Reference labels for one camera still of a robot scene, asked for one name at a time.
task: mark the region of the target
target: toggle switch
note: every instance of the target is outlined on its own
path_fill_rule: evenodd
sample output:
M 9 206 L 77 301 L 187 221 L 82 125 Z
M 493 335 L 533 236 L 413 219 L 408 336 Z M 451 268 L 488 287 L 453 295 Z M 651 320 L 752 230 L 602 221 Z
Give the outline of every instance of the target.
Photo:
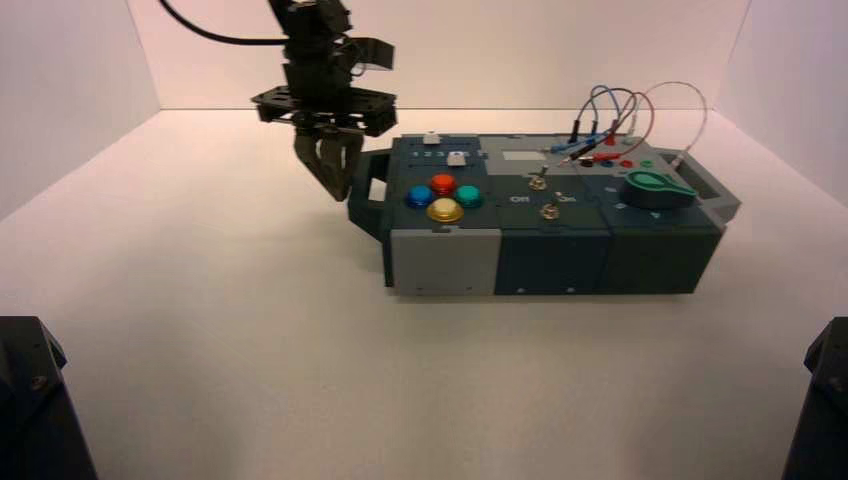
M 542 165 L 542 171 L 533 175 L 533 178 L 530 179 L 529 187 L 533 190 L 541 192 L 548 188 L 548 182 L 545 181 L 545 175 L 548 173 L 548 166 Z

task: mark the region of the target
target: red wire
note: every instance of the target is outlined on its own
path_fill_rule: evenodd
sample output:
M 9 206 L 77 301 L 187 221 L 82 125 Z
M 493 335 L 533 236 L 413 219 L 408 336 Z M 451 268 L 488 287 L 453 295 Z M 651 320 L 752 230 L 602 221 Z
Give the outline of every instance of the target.
M 645 94 L 644 94 L 644 93 L 642 93 L 642 92 L 636 92 L 636 93 L 635 93 L 635 95 L 641 95 L 641 96 L 642 96 L 642 98 L 644 98 L 644 99 L 645 99 L 645 101 L 646 101 L 646 102 L 648 102 L 648 107 L 650 107 L 650 109 L 651 109 L 651 123 L 649 123 L 649 124 L 648 124 L 648 130 L 646 130 L 646 131 L 645 131 L 645 135 L 644 135 L 644 136 L 642 136 L 642 139 L 641 139 L 641 140 L 639 140 L 636 144 L 634 144 L 634 145 L 633 145 L 633 146 L 631 146 L 630 148 L 628 148 L 627 150 L 625 150 L 625 151 L 621 152 L 621 153 L 618 155 L 618 156 L 619 156 L 619 158 L 621 158 L 621 157 L 623 157 L 623 156 L 627 155 L 628 153 L 631 153 L 631 152 L 633 152 L 634 150 L 636 150 L 637 148 L 639 148 L 639 147 L 640 147 L 643 143 L 645 143 L 645 140 L 648 138 L 648 135 L 650 135 L 650 134 L 651 134 L 651 131 L 654 129 L 654 116 L 656 115 L 656 111 L 654 110 L 654 104 L 653 104 L 653 102 L 651 102 L 651 99 L 650 99 L 650 98 L 648 98 L 648 96 L 647 96 L 647 95 L 645 95 Z

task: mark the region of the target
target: black cable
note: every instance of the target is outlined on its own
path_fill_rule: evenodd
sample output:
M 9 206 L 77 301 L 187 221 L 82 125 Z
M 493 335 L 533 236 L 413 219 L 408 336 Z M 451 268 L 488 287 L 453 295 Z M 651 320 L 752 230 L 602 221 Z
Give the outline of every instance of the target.
M 162 7 L 171 14 L 172 17 L 182 26 L 191 30 L 192 32 L 200 35 L 201 37 L 208 38 L 209 40 L 214 40 L 216 42 L 221 43 L 229 43 L 230 45 L 285 45 L 288 39 L 285 38 L 236 38 L 236 37 L 227 37 L 224 35 L 218 35 L 217 33 L 212 33 L 206 31 L 197 25 L 186 20 L 185 17 L 179 14 L 174 7 L 172 7 L 167 0 L 159 0 L 159 3 L 162 4 Z

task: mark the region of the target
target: white label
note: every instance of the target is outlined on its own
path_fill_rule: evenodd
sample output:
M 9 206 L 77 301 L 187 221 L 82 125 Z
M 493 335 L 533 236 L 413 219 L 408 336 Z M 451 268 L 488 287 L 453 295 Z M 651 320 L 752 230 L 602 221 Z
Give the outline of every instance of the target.
M 545 160 L 545 155 L 536 150 L 505 150 L 504 160 L 539 161 Z

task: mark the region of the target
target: white wall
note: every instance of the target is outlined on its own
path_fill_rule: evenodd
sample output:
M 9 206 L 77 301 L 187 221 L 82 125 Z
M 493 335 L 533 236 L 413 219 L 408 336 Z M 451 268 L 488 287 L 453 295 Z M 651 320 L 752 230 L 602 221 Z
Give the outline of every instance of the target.
M 753 0 L 718 109 L 848 205 L 846 20 L 845 0 Z
M 213 43 L 156 0 L 129 0 L 165 108 L 250 107 L 283 83 L 277 47 Z M 200 26 L 233 36 L 281 35 L 266 0 L 172 0 Z M 397 47 L 394 72 L 358 82 L 403 107 L 575 108 L 593 84 L 647 88 L 685 79 L 710 101 L 747 0 L 346 0 L 353 36 Z M 684 89 L 664 107 L 695 107 Z
M 123 1 L 4 0 L 0 218 L 158 108 Z

